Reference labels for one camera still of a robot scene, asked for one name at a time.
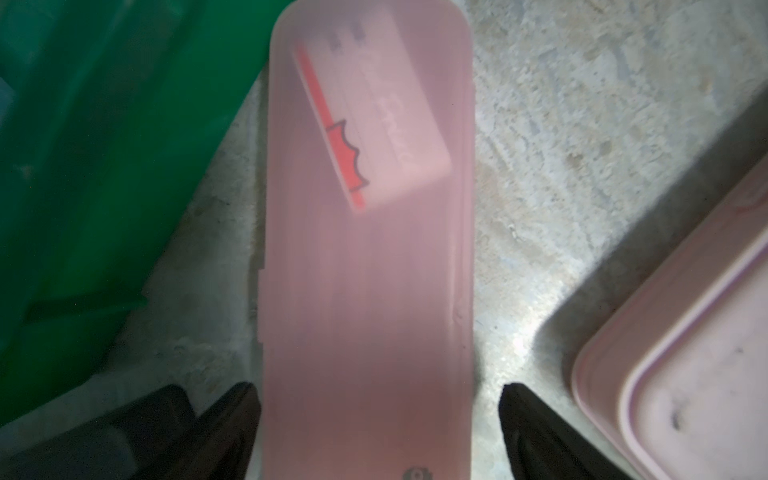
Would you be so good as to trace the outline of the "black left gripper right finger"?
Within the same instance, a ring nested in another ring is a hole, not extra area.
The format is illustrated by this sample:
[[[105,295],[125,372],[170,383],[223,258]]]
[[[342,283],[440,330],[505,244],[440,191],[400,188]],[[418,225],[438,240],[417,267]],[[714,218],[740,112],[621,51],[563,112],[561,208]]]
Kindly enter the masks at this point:
[[[503,387],[498,415],[516,479],[629,477],[522,383]]]

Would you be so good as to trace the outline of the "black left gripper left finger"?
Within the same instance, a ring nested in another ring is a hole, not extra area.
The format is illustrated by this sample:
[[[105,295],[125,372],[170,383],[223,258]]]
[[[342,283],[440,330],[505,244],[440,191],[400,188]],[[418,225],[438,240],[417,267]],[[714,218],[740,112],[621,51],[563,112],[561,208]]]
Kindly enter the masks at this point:
[[[240,382],[208,408],[139,479],[243,479],[259,428],[254,384]]]

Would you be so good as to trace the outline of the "black pencil case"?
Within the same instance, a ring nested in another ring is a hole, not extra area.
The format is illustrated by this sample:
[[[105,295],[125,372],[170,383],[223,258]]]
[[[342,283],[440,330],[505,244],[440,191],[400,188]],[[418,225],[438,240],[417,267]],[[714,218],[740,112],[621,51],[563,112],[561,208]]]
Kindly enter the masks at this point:
[[[185,390],[168,385],[1,462],[3,479],[128,479],[194,422]]]

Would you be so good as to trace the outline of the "pink translucent pencil case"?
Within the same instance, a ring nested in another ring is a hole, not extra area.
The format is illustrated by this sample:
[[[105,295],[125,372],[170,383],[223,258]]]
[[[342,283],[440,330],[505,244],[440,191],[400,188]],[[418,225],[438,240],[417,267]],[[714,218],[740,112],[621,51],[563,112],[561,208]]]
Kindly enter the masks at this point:
[[[296,1],[270,42],[262,475],[471,471],[475,92],[451,1]]]

